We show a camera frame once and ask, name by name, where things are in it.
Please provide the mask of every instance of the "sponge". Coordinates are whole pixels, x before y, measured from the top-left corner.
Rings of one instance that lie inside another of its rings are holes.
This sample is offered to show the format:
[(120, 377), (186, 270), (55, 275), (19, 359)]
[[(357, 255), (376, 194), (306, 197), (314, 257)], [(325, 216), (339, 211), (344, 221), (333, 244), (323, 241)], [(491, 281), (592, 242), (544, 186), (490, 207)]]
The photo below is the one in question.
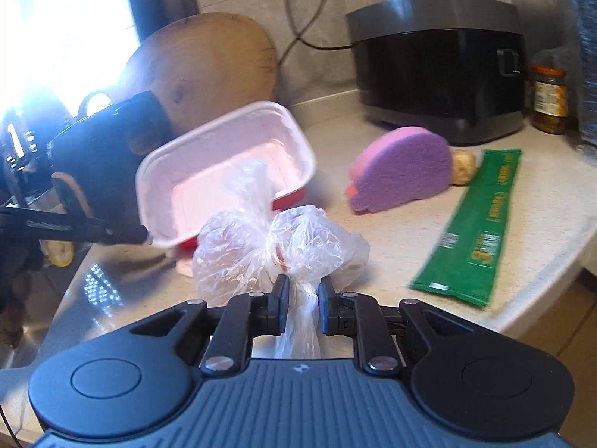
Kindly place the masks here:
[(379, 212), (432, 197), (448, 188), (451, 177), (445, 139), (425, 128), (398, 128), (357, 157), (346, 195), (356, 212)]

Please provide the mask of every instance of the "orange jar lid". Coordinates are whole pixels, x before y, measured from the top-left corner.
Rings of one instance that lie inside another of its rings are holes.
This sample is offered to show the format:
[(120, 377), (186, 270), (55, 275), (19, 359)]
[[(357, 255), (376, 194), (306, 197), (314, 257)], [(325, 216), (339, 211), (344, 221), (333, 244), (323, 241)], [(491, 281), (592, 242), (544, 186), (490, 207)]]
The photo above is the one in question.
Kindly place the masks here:
[(543, 67), (542, 65), (533, 65), (532, 68), (535, 72), (543, 74), (544, 76), (563, 77), (566, 75), (566, 71), (552, 69), (551, 67)]

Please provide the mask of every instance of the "round wooden board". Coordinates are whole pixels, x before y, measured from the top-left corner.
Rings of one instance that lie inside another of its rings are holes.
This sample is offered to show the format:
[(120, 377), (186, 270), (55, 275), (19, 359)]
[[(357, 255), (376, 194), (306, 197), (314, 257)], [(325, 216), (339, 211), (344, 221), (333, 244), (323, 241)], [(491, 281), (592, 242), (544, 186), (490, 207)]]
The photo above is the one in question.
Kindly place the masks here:
[(179, 136), (254, 101), (271, 100), (276, 49), (253, 19), (202, 13), (147, 38), (110, 94), (122, 101), (152, 91)]

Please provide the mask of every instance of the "black power cord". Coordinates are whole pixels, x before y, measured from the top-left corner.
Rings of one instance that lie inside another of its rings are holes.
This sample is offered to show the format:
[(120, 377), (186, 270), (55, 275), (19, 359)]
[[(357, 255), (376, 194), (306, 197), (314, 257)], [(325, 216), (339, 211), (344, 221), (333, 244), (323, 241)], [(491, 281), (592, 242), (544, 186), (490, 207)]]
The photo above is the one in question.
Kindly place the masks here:
[(296, 45), (297, 42), (300, 42), (303, 45), (306, 45), (307, 47), (311, 47), (312, 49), (315, 49), (315, 50), (346, 50), (346, 49), (352, 48), (351, 45), (340, 45), (340, 46), (336, 46), (336, 47), (322, 47), (322, 46), (315, 45), (315, 44), (312, 44), (312, 43), (304, 40), (303, 35), (319, 18), (319, 16), (323, 12), (323, 8), (325, 7), (325, 4), (327, 1), (328, 0), (319, 0), (319, 4), (317, 6), (317, 9), (315, 10), (314, 15), (311, 17), (311, 20), (309, 20), (308, 23), (299, 31), (297, 29), (296, 23), (294, 21), (294, 15), (293, 15), (292, 7), (290, 4), (290, 0), (284, 0), (284, 10), (286, 11), (286, 18), (288, 19), (288, 25), (290, 26), (290, 30), (292, 30), (292, 33), (294, 34), (294, 39), (292, 42), (290, 42), (290, 44), (288, 44), (288, 46), (282, 53), (280, 61), (278, 62), (279, 66), (284, 64), (284, 61), (288, 57), (288, 54), (290, 53), (290, 51), (293, 49), (293, 47)]
[(10, 433), (11, 437), (13, 438), (14, 443), (17, 445), (18, 448), (23, 448), (23, 445), (20, 443), (19, 440), (17, 440), (17, 437), (14, 435), (13, 428), (11, 428), (10, 424), (8, 424), (8, 419), (6, 419), (6, 415), (4, 414), (4, 410), (2, 409), (1, 404), (0, 404), (0, 414), (2, 415), (2, 420), (4, 421), (4, 424), (6, 425), (8, 432)]

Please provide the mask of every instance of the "tied plastic bag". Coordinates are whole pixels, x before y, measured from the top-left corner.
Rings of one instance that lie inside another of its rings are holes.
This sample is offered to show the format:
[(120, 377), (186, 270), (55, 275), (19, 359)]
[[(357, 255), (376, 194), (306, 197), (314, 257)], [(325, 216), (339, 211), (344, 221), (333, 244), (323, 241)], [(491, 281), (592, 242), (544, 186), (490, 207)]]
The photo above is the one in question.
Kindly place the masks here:
[(331, 275), (342, 290), (365, 269), (369, 243), (314, 205), (272, 213), (267, 166), (241, 165), (230, 187), (237, 209), (210, 217), (197, 237), (192, 270), (199, 298), (224, 305), (234, 295), (269, 292), (279, 274), (291, 280), (286, 331), (276, 358), (319, 358), (317, 287)]

